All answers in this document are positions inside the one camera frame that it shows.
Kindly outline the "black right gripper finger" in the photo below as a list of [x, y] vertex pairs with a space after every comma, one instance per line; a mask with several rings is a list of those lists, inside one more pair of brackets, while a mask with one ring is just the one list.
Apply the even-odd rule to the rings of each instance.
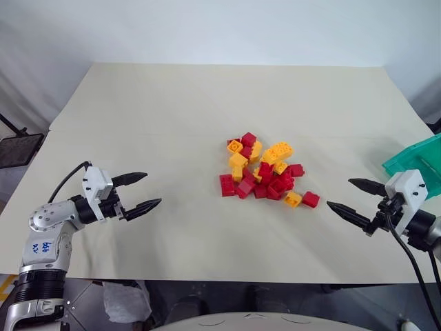
[[361, 179], [361, 178], [352, 178], [349, 179], [348, 182], [359, 188], [360, 190], [380, 197], [386, 197], [387, 193], [385, 190], [385, 186], [382, 183], [378, 183], [376, 181]]
[[327, 205], [333, 210], [339, 217], [348, 221], [349, 223], [361, 228], [367, 234], [373, 234], [375, 230], [372, 228], [372, 223], [367, 217], [358, 214], [353, 208], [350, 208], [344, 204], [328, 201]]

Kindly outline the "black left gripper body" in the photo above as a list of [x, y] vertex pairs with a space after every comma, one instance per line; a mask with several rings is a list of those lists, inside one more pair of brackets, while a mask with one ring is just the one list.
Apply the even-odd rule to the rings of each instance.
[[116, 191], [111, 191], [108, 197], [102, 200], [102, 214], [106, 219], [114, 217], [125, 219], [125, 209]]

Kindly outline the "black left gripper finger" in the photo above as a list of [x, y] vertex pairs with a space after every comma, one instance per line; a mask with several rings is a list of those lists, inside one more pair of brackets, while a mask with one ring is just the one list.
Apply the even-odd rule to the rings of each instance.
[[126, 221], [131, 221], [133, 219], [139, 218], [157, 207], [161, 203], [161, 201], [161, 198], [151, 199], [138, 204], [135, 208], [131, 210], [124, 210], [122, 219], [125, 219]]
[[141, 179], [145, 178], [147, 176], [147, 173], [145, 172], [131, 172], [127, 174], [122, 174], [116, 177], [112, 177], [112, 185], [114, 188], [120, 187], [120, 186], [127, 186], [132, 185], [133, 183], [136, 183], [137, 181], [140, 181]]

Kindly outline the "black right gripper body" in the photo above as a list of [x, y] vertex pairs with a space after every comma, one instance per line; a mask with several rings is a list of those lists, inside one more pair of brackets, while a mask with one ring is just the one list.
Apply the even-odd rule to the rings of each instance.
[[402, 194], [395, 194], [392, 198], [383, 197], [378, 204], [378, 211], [369, 225], [369, 235], [373, 235], [376, 230], [388, 232], [389, 222], [394, 228], [403, 216], [403, 205], [404, 197]]

